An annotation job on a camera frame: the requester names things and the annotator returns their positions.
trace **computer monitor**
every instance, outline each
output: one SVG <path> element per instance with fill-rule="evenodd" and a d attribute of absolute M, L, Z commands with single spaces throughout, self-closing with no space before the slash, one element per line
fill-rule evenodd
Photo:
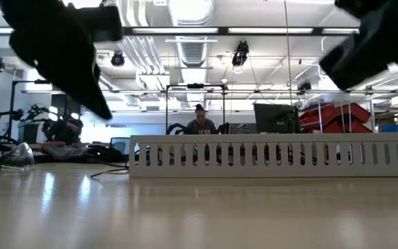
<path fill-rule="evenodd" d="M 285 104 L 254 104 L 257 132 L 300 133 L 297 107 Z"/>

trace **wire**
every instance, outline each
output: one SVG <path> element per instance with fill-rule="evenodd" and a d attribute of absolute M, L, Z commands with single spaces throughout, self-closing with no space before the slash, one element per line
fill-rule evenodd
<path fill-rule="evenodd" d="M 231 89 L 233 90 L 234 87 L 234 72 L 231 74 Z M 228 134 L 231 134 L 231 119 L 233 113 L 233 91 L 231 91 L 231 102 L 229 105 L 229 131 Z"/>
<path fill-rule="evenodd" d="M 267 98 L 265 98 L 265 96 L 264 96 L 264 95 L 262 94 L 262 92 L 260 91 L 259 84 L 258 84 L 257 79 L 256 79 L 256 74 L 254 73 L 254 67 L 253 67 L 253 63 L 252 63 L 251 56 L 248 57 L 248 60 L 249 60 L 249 65 L 250 65 L 251 68 L 252 68 L 254 82 L 256 83 L 256 88 L 257 88 L 257 90 L 259 90 L 260 96 L 262 96 L 262 99 L 264 99 L 264 100 L 267 101 L 268 103 L 274 104 L 273 102 L 270 102 Z"/>
<path fill-rule="evenodd" d="M 292 100 L 292 77 L 291 77 L 291 49 L 290 49 L 290 31 L 288 30 L 288 9 L 287 0 L 283 2 L 285 6 L 285 24 L 287 26 L 287 49 L 288 49 L 288 75 L 290 77 L 290 105 L 293 105 Z"/>

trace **wall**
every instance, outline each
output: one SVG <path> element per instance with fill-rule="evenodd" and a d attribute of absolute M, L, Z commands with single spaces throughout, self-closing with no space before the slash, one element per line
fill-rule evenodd
<path fill-rule="evenodd" d="M 12 81 L 22 80 L 24 78 L 22 73 L 16 73 L 19 77 L 14 77 L 9 73 L 0 73 L 0 112 L 9 111 L 10 109 L 10 92 Z M 27 86 L 25 84 L 18 84 L 15 91 L 15 110 L 23 109 L 27 111 L 31 104 L 39 103 L 41 105 L 50 106 L 51 96 L 48 94 L 44 95 L 28 95 L 21 93 Z M 4 134 L 8 125 L 8 116 L 2 116 L 0 119 L 0 132 Z M 18 139 L 18 122 L 13 122 L 12 125 L 12 138 Z M 44 135 L 42 132 L 38 132 L 37 142 L 44 141 Z"/>

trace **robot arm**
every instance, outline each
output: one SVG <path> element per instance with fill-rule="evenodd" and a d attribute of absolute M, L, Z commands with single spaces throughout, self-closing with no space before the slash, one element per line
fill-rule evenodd
<path fill-rule="evenodd" d="M 12 120 L 19 121 L 22 118 L 22 116 L 24 115 L 24 112 L 21 109 L 19 109 L 17 111 L 0 112 L 0 119 L 1 119 L 2 116 L 5 116 L 5 115 L 11 115 L 12 116 Z"/>
<path fill-rule="evenodd" d="M 337 87 L 346 90 L 398 63 L 398 0 L 336 0 L 336 5 L 360 18 L 359 33 L 319 64 Z"/>
<path fill-rule="evenodd" d="M 98 84 L 101 71 L 93 42 L 122 38 L 115 6 L 74 9 L 58 0 L 0 0 L 0 10 L 14 29 L 9 44 L 20 59 L 74 101 L 111 118 Z"/>

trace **ceiling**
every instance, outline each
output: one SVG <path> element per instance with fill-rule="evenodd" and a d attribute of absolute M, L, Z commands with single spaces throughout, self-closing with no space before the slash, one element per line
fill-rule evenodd
<path fill-rule="evenodd" d="M 122 14 L 126 14 L 126 2 L 121 0 Z M 96 6 L 100 1 L 74 0 L 76 3 L 92 4 Z M 334 6 L 334 0 L 287 0 L 287 12 L 284 0 L 214 0 L 213 19 L 209 26 L 324 26 L 324 27 L 357 27 L 359 22 Z M 150 26 L 172 26 L 169 8 L 159 6 L 152 1 L 146 4 L 146 20 Z M 7 26 L 0 13 L 0 26 Z M 166 42 L 175 37 L 153 37 L 155 49 L 163 67 L 169 73 L 170 84 L 184 83 L 182 66 L 178 59 L 176 44 Z M 312 88 L 319 87 L 319 58 L 331 48 L 342 42 L 345 37 L 274 37 L 274 36 L 216 36 L 208 37 L 217 40 L 208 44 L 207 68 L 197 69 L 205 71 L 205 83 L 221 84 L 226 79 L 229 89 L 277 89 L 287 90 L 291 82 L 293 89 L 303 80 L 309 80 Z M 235 47 L 240 40 L 249 44 L 249 59 L 243 65 L 241 73 L 234 73 L 231 59 Z M 117 89 L 139 89 L 133 80 L 137 71 L 131 61 L 126 58 L 121 67 L 114 67 L 110 60 L 113 51 L 120 50 L 116 43 L 96 44 L 98 64 L 102 71 L 112 79 Z M 8 37 L 0 36 L 0 56 L 11 67 L 28 68 L 10 50 Z M 375 89 L 398 89 L 398 78 L 384 83 L 395 77 L 394 73 L 385 72 L 370 79 L 369 84 L 376 85 Z M 389 100 L 395 95 L 379 95 L 375 100 Z M 116 95 L 107 95 L 110 101 L 123 101 Z M 183 95 L 173 95 L 178 100 L 186 100 Z M 220 99 L 221 94 L 208 93 L 202 101 Z M 369 97 L 353 95 L 351 98 L 365 100 Z M 156 95 L 140 96 L 143 102 L 157 100 Z M 252 100 L 267 98 L 269 101 L 290 98 L 289 95 L 277 94 L 237 94 L 227 98 L 237 100 Z"/>

